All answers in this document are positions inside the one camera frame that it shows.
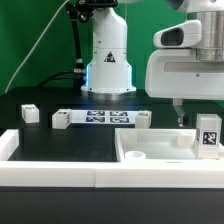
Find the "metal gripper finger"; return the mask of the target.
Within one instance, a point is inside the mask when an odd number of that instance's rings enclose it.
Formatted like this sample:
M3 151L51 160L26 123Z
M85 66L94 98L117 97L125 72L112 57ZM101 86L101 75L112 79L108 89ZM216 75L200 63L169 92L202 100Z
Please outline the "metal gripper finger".
M173 99L173 107L178 115L178 123L180 127L182 127L184 123L184 110L182 107L182 102L183 102L182 99L178 99L178 98Z

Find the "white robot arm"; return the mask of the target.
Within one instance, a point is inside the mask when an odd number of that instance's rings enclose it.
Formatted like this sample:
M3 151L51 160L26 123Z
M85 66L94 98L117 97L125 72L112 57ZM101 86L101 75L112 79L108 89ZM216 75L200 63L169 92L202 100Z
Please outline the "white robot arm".
M127 24L114 8L137 0L78 0L81 19L93 19L93 58L82 92L117 99L134 92L126 59ZM145 90L151 97L171 98L185 123L184 99L224 100L224 0L166 0L184 12L185 22L154 35L157 50L147 64Z

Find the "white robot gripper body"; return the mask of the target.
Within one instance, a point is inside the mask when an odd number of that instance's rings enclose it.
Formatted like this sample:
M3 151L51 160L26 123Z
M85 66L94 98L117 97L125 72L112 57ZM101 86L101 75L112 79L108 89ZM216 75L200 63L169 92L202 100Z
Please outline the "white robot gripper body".
M156 50L147 64L150 97L224 100L224 62L203 62L193 49Z

